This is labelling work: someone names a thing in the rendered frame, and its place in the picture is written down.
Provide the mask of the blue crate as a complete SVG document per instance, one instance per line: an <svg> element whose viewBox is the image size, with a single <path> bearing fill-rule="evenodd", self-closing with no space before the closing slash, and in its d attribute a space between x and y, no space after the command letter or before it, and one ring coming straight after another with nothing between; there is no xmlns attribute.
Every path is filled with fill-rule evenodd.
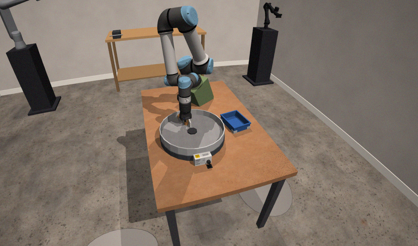
<svg viewBox="0 0 418 246"><path fill-rule="evenodd" d="M251 122L237 110L220 115L222 122L231 130L233 134L251 128Z"/></svg>

